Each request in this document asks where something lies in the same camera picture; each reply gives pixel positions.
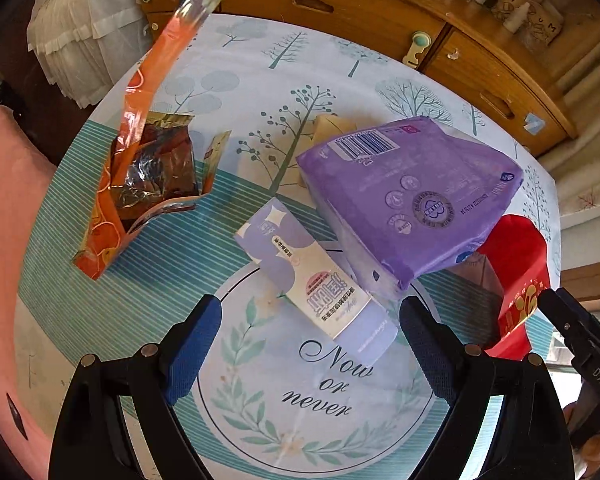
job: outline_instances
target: screw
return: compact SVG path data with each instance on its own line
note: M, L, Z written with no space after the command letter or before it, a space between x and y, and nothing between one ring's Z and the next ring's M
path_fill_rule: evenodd
M482 348L477 345L464 345L464 352L472 357L477 357L482 353Z
M80 359L80 364L86 368L91 366L96 361L96 357L93 354L86 354L82 359Z
M541 366L544 362L538 354L529 354L526 358L533 366Z
M148 345L144 345L140 353L144 357L151 357L158 353L158 346L155 343L148 343Z

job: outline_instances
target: light blue sticker on drawer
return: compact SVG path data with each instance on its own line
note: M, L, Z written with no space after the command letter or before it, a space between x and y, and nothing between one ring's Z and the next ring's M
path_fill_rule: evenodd
M545 127L546 122L537 115L529 112L525 119L525 130L531 135L537 135Z

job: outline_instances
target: white ruffled cloth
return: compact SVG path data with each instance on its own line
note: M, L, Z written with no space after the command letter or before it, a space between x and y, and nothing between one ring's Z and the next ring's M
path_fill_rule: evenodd
M97 104L151 47L137 0L35 0L26 30L50 84Z

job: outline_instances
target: human hand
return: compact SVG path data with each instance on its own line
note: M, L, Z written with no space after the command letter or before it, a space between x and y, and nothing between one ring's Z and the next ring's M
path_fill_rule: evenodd
M572 402L563 410L564 419L568 423L576 402ZM573 451L576 480L591 478L600 468L600 433L587 440L579 451Z

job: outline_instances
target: beige curtain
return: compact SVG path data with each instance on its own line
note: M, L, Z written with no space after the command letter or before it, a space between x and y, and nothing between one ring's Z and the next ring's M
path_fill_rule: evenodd
M563 269L600 261L600 43L567 72L565 92L579 137L540 159L560 202Z

